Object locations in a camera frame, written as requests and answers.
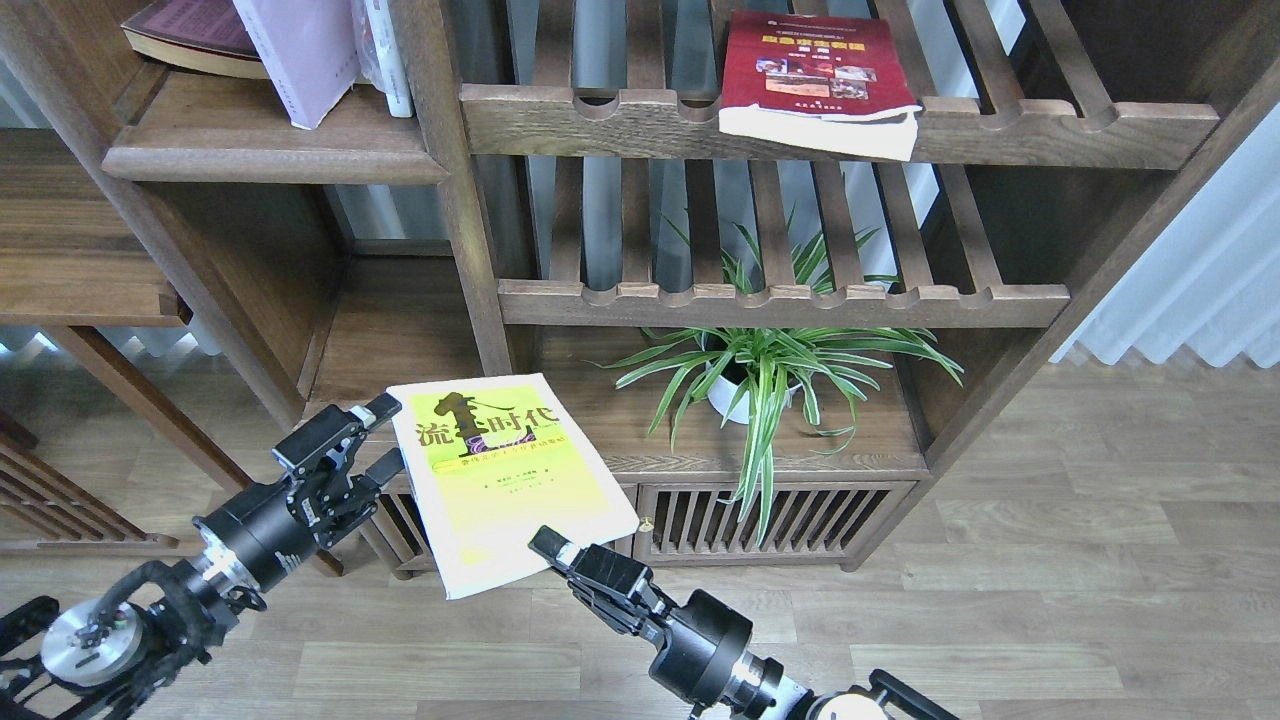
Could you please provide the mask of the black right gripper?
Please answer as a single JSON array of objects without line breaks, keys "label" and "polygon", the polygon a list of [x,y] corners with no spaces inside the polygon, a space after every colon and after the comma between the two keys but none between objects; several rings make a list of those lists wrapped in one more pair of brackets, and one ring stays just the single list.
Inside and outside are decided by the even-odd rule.
[{"label": "black right gripper", "polygon": [[741,669],[753,623],[705,591],[684,606],[652,588],[652,569],[600,544],[582,548],[540,527],[529,548],[550,564],[573,596],[622,635],[655,646],[649,675],[696,711],[716,703],[744,710],[753,693]]}]

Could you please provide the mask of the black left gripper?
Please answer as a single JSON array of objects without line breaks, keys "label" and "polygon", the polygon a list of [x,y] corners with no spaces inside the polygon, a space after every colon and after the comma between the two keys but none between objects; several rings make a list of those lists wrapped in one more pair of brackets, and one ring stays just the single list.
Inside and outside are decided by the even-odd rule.
[{"label": "black left gripper", "polygon": [[[342,575],[346,568],[329,548],[376,511],[378,498],[404,470],[404,460],[399,448],[390,448],[349,478],[339,468],[320,465],[330,454],[339,465],[348,448],[357,448],[402,407],[381,393],[348,410],[330,404],[294,428],[271,448],[287,475],[270,486],[251,484],[209,516],[193,519],[206,544],[192,559],[195,575],[218,596],[229,596],[236,587],[265,593],[315,555],[317,568]],[[293,478],[316,469],[315,480]]]}]

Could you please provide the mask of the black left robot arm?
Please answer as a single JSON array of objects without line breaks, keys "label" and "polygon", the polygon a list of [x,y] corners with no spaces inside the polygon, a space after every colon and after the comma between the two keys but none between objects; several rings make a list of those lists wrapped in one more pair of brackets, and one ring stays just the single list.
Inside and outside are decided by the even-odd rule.
[{"label": "black left robot arm", "polygon": [[195,527],[204,551],[174,565],[146,562],[104,596],[61,610],[40,596],[3,619],[3,716],[32,719],[27,702],[47,678],[76,703],[65,719],[129,717],[192,662],[206,664],[244,610],[317,552],[375,514],[404,469],[399,451],[352,474],[367,436],[401,410],[383,393],[347,410],[330,405],[273,450],[283,475],[253,483]]}]

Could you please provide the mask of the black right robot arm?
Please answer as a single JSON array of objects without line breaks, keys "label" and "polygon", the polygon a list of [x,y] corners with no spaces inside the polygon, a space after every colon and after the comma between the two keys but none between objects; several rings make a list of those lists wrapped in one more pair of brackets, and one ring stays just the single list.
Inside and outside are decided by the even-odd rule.
[{"label": "black right robot arm", "polygon": [[785,675],[772,657],[748,644],[753,623],[705,591],[676,603],[653,582],[653,570],[600,544],[580,547],[540,527],[529,547],[561,574],[575,597],[605,625],[655,647],[650,678],[690,703],[692,719],[724,705],[733,719],[951,719],[905,682],[876,669],[868,687],[819,693]]}]

